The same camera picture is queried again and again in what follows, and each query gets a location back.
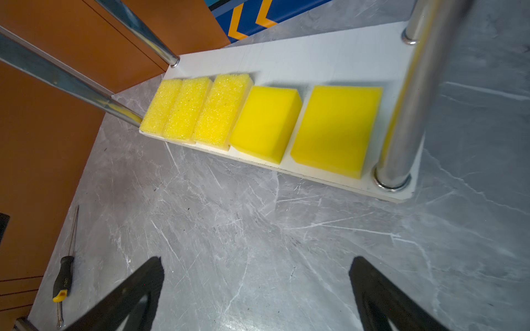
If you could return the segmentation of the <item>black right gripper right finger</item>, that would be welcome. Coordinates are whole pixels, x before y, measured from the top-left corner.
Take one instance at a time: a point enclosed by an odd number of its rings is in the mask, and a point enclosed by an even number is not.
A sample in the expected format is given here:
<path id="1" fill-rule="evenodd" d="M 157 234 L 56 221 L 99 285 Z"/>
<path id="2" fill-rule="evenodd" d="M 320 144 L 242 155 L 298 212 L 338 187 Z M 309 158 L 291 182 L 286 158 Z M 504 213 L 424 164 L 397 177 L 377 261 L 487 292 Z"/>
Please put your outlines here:
<path id="1" fill-rule="evenodd" d="M 448 331 L 364 257 L 353 259 L 349 277 L 364 330 Z"/>

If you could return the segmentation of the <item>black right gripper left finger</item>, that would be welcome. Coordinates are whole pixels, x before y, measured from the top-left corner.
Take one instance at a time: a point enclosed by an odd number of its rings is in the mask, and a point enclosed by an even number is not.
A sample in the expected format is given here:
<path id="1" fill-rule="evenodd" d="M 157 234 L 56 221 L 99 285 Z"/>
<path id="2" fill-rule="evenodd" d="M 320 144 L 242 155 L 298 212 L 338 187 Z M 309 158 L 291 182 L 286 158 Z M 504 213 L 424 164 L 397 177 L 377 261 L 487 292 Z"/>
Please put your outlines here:
<path id="1" fill-rule="evenodd" d="M 164 283 L 160 257 L 152 257 L 67 330 L 151 330 Z"/>

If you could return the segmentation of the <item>yellow foam sponge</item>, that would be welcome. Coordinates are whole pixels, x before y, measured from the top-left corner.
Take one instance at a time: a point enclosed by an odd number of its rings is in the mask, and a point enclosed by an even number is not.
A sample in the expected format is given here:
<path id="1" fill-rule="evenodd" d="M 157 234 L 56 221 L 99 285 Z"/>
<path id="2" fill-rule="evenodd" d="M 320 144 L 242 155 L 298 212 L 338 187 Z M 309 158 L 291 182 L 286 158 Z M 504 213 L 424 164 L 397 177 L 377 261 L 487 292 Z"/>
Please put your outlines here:
<path id="1" fill-rule="evenodd" d="M 360 179 L 381 87 L 316 86 L 291 150 L 293 160 Z"/>
<path id="2" fill-rule="evenodd" d="M 296 89 L 252 87 L 230 145 L 241 153 L 280 164 L 301 109 Z"/>

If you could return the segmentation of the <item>large yellow coarse sponge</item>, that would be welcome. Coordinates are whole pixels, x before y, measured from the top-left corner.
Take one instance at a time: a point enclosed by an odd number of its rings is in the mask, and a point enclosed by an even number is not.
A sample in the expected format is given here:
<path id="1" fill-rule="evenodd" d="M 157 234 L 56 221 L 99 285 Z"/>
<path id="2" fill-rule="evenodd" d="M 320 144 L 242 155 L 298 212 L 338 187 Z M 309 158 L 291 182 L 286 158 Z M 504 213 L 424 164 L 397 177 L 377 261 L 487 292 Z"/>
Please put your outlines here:
<path id="1" fill-rule="evenodd" d="M 197 120 L 193 141 L 228 150 L 230 134 L 252 86 L 249 74 L 217 76 Z"/>

